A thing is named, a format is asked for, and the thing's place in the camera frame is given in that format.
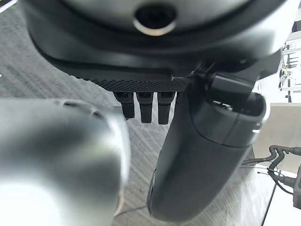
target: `camera lens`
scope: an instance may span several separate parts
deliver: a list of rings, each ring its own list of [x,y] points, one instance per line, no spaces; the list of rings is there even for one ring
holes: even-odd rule
[[[160,36],[175,28],[176,13],[168,5],[148,5],[135,13],[134,25],[137,30],[151,36]]]

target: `textured mesh surface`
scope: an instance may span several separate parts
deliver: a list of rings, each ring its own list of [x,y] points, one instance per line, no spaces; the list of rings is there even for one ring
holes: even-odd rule
[[[189,83],[189,80],[184,79],[177,81],[91,81],[112,92],[183,92]]]

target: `gray carpet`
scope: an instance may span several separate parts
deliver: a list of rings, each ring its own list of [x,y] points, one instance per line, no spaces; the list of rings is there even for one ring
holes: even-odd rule
[[[119,106],[112,93],[69,76],[45,61],[30,42],[18,5],[0,14],[0,74],[0,97],[74,98],[98,107]],[[169,127],[158,125],[157,110],[154,103],[153,123],[141,124],[136,103],[136,118],[127,121],[132,166],[126,201],[115,217],[115,226],[172,225],[152,219],[145,208],[149,181]],[[259,176],[255,170],[241,169],[214,203],[186,225],[260,226],[273,187],[269,178]]]

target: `circular opening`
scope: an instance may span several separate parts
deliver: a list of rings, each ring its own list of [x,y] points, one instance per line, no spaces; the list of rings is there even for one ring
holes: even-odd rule
[[[148,5],[138,9],[135,17],[146,28],[162,29],[175,20],[175,10],[167,5]]]

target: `black plastic housing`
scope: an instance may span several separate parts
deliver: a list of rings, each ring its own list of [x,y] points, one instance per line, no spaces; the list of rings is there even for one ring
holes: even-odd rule
[[[269,106],[256,93],[240,111],[217,105],[194,80],[177,102],[148,195],[150,214],[183,222],[203,211],[236,172]]]

